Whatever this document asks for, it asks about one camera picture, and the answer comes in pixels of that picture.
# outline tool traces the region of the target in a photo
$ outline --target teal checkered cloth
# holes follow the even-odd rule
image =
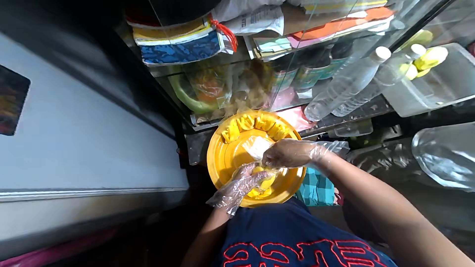
[[[307,206],[333,206],[335,187],[333,183],[317,170],[307,168],[304,181],[295,197]]]

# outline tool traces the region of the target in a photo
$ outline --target red string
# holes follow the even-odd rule
[[[238,47],[238,40],[236,39],[236,36],[234,33],[226,26],[223,24],[219,23],[217,20],[211,19],[211,24],[216,27],[216,29],[220,30],[231,43],[231,47],[233,48],[234,52],[237,52],[237,47]]]

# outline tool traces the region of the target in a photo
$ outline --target fruit piece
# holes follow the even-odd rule
[[[267,132],[272,128],[272,126],[274,126],[275,123],[276,119],[273,116],[261,114],[256,118],[256,129]]]
[[[259,186],[261,190],[267,190],[270,188],[270,186],[274,183],[276,179],[275,175],[272,175],[272,177],[269,180],[265,180],[262,182],[262,184]]]
[[[249,192],[247,194],[247,196],[249,196],[253,199],[263,199],[265,197],[270,196],[271,194],[272,194],[272,188],[269,188],[269,189],[265,190],[262,193],[259,193],[259,191],[257,191],[256,189],[253,189],[253,190],[251,190],[251,192]]]
[[[262,172],[262,171],[265,171],[265,169],[260,166],[257,166],[252,171],[252,174],[256,174],[257,172]],[[276,176],[275,174],[272,174],[270,178],[269,177],[266,177],[266,178],[267,180],[264,180],[259,186],[259,189],[261,191],[264,190],[264,192],[261,193],[258,189],[253,188],[247,195],[254,199],[261,199],[261,198],[270,196],[272,194],[271,185],[274,183]]]
[[[256,189],[253,188],[251,192],[247,193],[247,195],[255,199],[258,195],[260,195],[260,193]]]
[[[237,120],[237,126],[240,132],[251,130],[254,128],[254,118],[249,115],[244,115]]]
[[[229,140],[229,132],[227,130],[224,130],[221,132],[221,135],[224,138],[224,143],[230,143],[231,141]]]
[[[231,123],[228,126],[229,131],[229,140],[232,142],[239,137],[239,128],[236,120],[231,120]]]
[[[409,69],[408,71],[406,72],[406,77],[409,79],[409,80],[413,80],[416,76],[417,76],[417,68],[416,66],[414,66],[413,64],[410,64],[409,65]]]
[[[264,131],[269,131],[272,126],[274,126],[274,124],[276,123],[276,119],[272,116],[265,116],[264,117],[264,127],[262,130]]]
[[[230,143],[239,138],[239,128],[236,120],[231,120],[226,130],[221,132],[224,138],[224,143]]]
[[[281,129],[282,129],[282,124],[280,122],[276,122],[274,124],[274,126],[272,126],[272,128],[267,132],[267,134],[274,138],[274,136],[277,134],[277,132],[279,132]]]
[[[275,141],[278,141],[286,137],[290,132],[290,129],[281,122],[276,122],[272,129],[270,129],[267,134],[272,137]]]
[[[260,198],[260,199],[263,199],[265,197],[270,196],[271,194],[272,194],[272,188],[269,188],[266,191],[264,191],[264,193],[258,195],[257,197]]]
[[[429,71],[431,70],[432,68],[428,68],[428,69],[425,69],[425,70],[422,70],[422,71],[419,71],[416,75],[416,78],[419,78],[419,77],[422,77],[424,75],[426,75],[427,73],[429,73]]]
[[[442,63],[448,55],[447,48],[434,47],[427,49],[427,52],[420,58],[414,60],[414,65],[419,71],[435,67]]]

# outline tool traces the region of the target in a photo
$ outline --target plastic glove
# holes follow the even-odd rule
[[[225,208],[226,213],[234,216],[242,199],[247,193],[266,178],[267,172],[258,172],[251,175],[258,162],[243,164],[234,171],[231,180],[222,186],[206,203],[215,208]]]
[[[262,164],[271,168],[318,168],[319,163],[330,152],[340,156],[349,151],[348,142],[313,142],[282,139],[264,152]]]

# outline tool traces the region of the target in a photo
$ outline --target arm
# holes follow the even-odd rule
[[[283,139],[263,160],[322,171],[373,223],[403,266],[475,266],[399,192],[315,142]]]
[[[185,254],[181,267],[203,266],[209,260],[210,253],[223,233],[230,216],[223,208],[213,210]]]
[[[230,181],[206,202],[215,208],[185,254],[181,267],[203,266],[212,256],[226,222],[234,216],[244,196],[268,176],[266,172],[252,174],[257,166],[257,162],[240,166]]]

